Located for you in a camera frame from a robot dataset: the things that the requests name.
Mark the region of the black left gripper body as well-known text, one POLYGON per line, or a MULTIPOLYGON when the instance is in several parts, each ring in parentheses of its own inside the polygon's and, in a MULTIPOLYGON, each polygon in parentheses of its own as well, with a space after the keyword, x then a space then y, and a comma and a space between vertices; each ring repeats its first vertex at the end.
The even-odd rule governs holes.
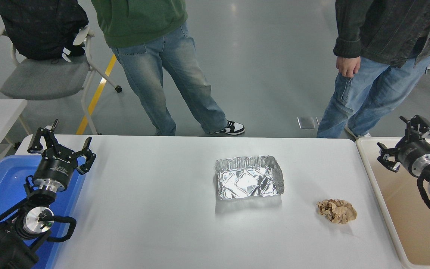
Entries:
POLYGON ((77 166, 75 151, 46 149, 41 155, 32 183, 39 186, 52 180, 58 182, 59 186, 67 186, 77 166))

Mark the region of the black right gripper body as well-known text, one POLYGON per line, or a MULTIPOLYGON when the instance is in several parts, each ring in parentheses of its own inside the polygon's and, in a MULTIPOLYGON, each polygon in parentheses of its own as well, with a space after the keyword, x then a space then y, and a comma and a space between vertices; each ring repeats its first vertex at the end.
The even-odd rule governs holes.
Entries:
POLYGON ((430 144, 425 140, 397 143, 399 153, 398 162, 413 176, 420 176, 422 171, 430 165, 430 144))

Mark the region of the person's hand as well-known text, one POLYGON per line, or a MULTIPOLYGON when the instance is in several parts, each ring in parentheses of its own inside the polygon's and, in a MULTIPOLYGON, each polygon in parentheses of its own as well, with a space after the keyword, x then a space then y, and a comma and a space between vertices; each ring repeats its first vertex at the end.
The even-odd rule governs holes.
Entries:
POLYGON ((345 78, 353 78, 361 66, 361 57, 343 58, 338 56, 336 59, 336 68, 340 75, 345 78))

